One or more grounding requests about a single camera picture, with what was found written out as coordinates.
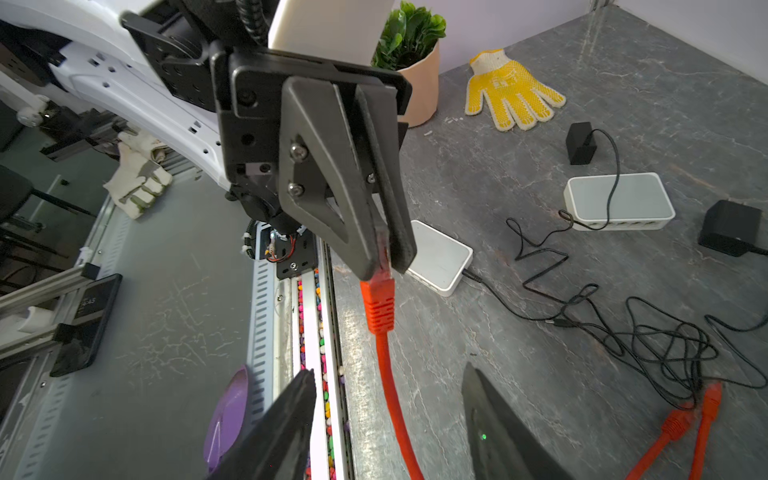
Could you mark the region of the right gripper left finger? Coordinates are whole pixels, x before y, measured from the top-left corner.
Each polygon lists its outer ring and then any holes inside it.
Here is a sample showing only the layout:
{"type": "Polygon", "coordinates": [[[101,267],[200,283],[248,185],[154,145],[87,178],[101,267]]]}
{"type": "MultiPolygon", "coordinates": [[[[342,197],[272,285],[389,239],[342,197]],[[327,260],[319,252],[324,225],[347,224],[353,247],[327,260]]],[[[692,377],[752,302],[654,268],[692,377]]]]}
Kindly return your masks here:
{"type": "Polygon", "coordinates": [[[249,432],[241,433],[210,479],[303,479],[309,460],[316,388],[298,373],[249,432]]]}

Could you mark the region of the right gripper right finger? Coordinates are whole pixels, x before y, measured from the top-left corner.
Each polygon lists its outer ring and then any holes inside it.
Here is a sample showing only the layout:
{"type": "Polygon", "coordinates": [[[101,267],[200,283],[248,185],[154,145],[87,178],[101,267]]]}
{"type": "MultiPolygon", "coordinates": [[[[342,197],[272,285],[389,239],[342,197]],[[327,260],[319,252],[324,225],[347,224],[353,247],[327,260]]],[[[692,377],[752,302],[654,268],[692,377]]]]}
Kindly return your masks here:
{"type": "Polygon", "coordinates": [[[462,378],[467,438],[477,479],[570,479],[490,380],[468,363],[462,378]]]}

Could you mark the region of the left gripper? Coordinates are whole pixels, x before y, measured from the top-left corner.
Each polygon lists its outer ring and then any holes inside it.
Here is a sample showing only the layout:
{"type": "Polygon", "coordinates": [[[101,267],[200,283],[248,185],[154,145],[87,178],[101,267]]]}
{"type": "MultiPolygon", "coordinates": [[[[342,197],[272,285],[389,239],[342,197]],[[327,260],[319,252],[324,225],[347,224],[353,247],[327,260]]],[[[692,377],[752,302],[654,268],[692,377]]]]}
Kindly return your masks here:
{"type": "Polygon", "coordinates": [[[176,99],[215,113],[229,195],[282,233],[307,227],[368,281],[417,254],[400,168],[399,73],[272,50],[281,1],[161,1],[120,25],[176,99]]]}

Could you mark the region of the black power adapter with cable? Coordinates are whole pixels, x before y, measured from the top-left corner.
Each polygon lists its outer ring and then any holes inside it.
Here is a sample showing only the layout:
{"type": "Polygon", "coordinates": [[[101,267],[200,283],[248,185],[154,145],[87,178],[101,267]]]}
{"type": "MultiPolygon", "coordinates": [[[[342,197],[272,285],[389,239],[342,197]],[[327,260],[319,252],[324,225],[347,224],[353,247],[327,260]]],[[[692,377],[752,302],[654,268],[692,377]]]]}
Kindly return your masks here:
{"type": "Polygon", "coordinates": [[[518,286],[507,288],[471,269],[463,275],[518,320],[588,335],[613,365],[638,374],[666,404],[700,406],[706,388],[719,380],[714,364],[724,343],[709,324],[644,299],[653,287],[630,286],[649,270],[639,256],[646,250],[641,241],[651,234],[610,230],[618,189],[626,181],[622,155],[605,129],[589,122],[571,125],[566,151],[586,147],[611,164],[596,225],[577,223],[561,210],[545,215],[550,231],[531,234],[533,219],[513,215],[504,225],[512,233],[512,263],[523,269],[518,286]]]}

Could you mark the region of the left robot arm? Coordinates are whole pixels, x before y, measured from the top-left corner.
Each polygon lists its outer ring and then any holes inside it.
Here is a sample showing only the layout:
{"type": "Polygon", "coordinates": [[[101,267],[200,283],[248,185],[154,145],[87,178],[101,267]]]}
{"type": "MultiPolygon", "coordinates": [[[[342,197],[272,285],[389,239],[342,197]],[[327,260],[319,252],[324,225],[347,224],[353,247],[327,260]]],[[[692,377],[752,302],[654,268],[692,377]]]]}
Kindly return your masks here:
{"type": "Polygon", "coordinates": [[[371,66],[387,1],[5,1],[3,64],[145,130],[252,219],[356,276],[405,272],[411,96],[371,66]]]}

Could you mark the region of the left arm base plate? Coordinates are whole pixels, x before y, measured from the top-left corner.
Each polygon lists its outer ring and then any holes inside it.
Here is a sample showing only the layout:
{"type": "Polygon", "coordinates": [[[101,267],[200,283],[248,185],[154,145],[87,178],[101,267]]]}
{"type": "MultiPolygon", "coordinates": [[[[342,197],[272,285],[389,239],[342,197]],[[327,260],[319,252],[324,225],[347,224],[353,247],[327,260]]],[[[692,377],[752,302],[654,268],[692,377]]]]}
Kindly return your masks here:
{"type": "Polygon", "coordinates": [[[297,232],[280,234],[269,224],[250,220],[241,251],[251,260],[274,265],[279,280],[315,272],[319,265],[316,237],[304,226],[297,232]]]}

